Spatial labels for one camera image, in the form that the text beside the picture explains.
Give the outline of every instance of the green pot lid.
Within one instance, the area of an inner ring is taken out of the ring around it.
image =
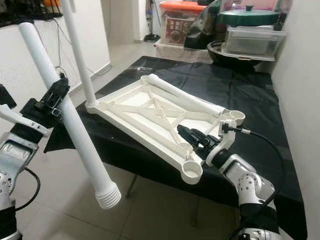
[[[253,5],[247,5],[246,9],[220,12],[217,21],[231,26],[273,25],[277,22],[278,12],[252,8]]]

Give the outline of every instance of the storage box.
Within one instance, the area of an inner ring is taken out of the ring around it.
[[[274,11],[277,0],[222,0],[220,11],[246,9],[247,5],[253,5],[253,9]]]
[[[189,49],[184,46],[161,43],[159,40],[154,44],[156,57],[187,63],[212,64],[209,52],[206,49]]]
[[[223,51],[229,54],[273,58],[285,35],[284,31],[273,31],[266,26],[228,26]]]
[[[183,46],[191,24],[205,8],[193,1],[162,1],[161,43]]]

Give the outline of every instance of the black tablecloth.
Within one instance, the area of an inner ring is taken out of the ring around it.
[[[275,199],[279,225],[295,240],[307,239],[304,202],[270,75],[238,73],[217,65],[143,56],[99,90],[96,97],[101,98],[150,73],[187,93],[229,110],[242,111],[246,115],[243,128],[265,135],[277,145],[285,157],[286,169],[285,184]],[[153,152],[100,116],[88,114],[84,103],[77,107],[77,111],[104,162],[218,203],[238,206],[236,189],[216,168],[203,166],[200,182],[188,185],[178,170]],[[74,145],[60,124],[53,130],[45,151],[67,148],[74,148]],[[263,140],[238,133],[230,151],[240,155],[260,175],[277,185],[281,175],[279,158]]]

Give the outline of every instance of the metal table leg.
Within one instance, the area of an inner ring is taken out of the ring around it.
[[[197,198],[196,198],[196,209],[195,209],[195,213],[194,213],[193,220],[192,220],[192,223],[191,223],[191,225],[192,225],[194,228],[197,228],[197,227],[198,227],[199,205],[200,205],[200,197],[197,197]]]
[[[130,183],[130,186],[129,186],[128,191],[126,191],[126,194],[125,194],[125,198],[126,198],[126,199],[128,199],[128,198],[130,197],[131,190],[132,190],[132,188],[133,188],[134,185],[135,185],[135,182],[136,182],[136,180],[137,180],[137,177],[138,177],[138,175],[135,174],[134,177],[133,177],[133,179],[132,179],[132,181],[131,181],[131,183]]]

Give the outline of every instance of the white wall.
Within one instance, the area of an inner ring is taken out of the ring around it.
[[[133,0],[101,0],[109,45],[134,42]]]
[[[320,2],[294,0],[273,84],[305,203],[308,239],[320,236]]]
[[[146,0],[133,0],[133,39],[142,41],[149,34],[149,27],[146,18]]]
[[[81,48],[87,66],[97,72],[110,63],[107,38],[104,28],[100,0],[75,1],[76,13],[73,14],[77,25]],[[64,32],[63,18],[57,19]],[[44,45],[53,64],[58,64],[57,25],[54,21],[36,21]],[[66,70],[70,84],[80,83],[71,45],[60,34],[61,66]],[[46,92],[45,85],[38,73],[32,57],[25,45],[17,25],[0,28],[0,82],[8,89],[18,104],[20,111],[32,97],[40,99]],[[9,131],[10,123],[0,119],[0,136]]]

